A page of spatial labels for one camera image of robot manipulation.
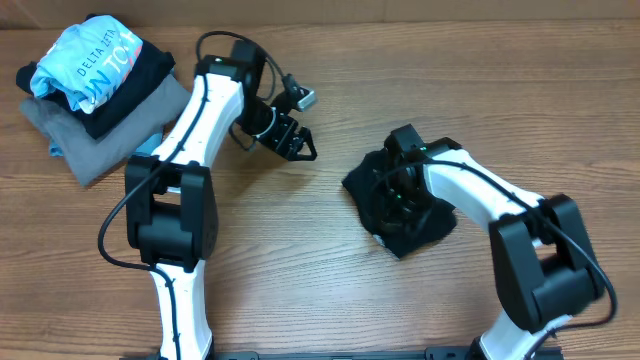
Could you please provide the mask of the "black polo shirt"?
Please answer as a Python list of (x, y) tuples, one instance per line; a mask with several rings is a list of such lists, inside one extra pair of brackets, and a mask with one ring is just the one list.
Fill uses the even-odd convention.
[(374, 201), (379, 195), (372, 192), (375, 180), (385, 169), (394, 167), (420, 166), (397, 155), (391, 156), (385, 149), (366, 154), (362, 162), (342, 180), (342, 185), (351, 195), (357, 207), (360, 222), (374, 239), (396, 258), (403, 258), (420, 247), (440, 241), (457, 225), (453, 214), (454, 206), (438, 199), (427, 191), (433, 200), (432, 213), (428, 217), (424, 228), (418, 235), (384, 234), (378, 228), (374, 219)]

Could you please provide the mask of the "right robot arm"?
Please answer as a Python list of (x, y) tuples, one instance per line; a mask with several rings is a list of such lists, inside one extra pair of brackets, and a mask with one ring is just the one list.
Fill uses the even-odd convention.
[(560, 359), (546, 341), (579, 329), (578, 316), (603, 295), (610, 322), (618, 302), (597, 262), (577, 204), (564, 194), (545, 198), (493, 174), (460, 144), (426, 143), (412, 125), (384, 141), (385, 166), (373, 189), (382, 197), (377, 223), (417, 235), (442, 214), (460, 210), (490, 238), (502, 311), (468, 346), (429, 347), (428, 359)]

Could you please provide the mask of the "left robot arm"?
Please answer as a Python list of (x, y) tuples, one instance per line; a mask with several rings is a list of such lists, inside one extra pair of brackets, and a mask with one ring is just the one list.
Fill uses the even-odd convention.
[(290, 113), (316, 101), (312, 89), (282, 72), (270, 54), (241, 36), (227, 57), (197, 56), (191, 97), (151, 155), (134, 155), (125, 170), (127, 239), (140, 253), (159, 300), (158, 359), (211, 359), (204, 275), (219, 221), (211, 167), (235, 126), (287, 161), (313, 161), (311, 131)]

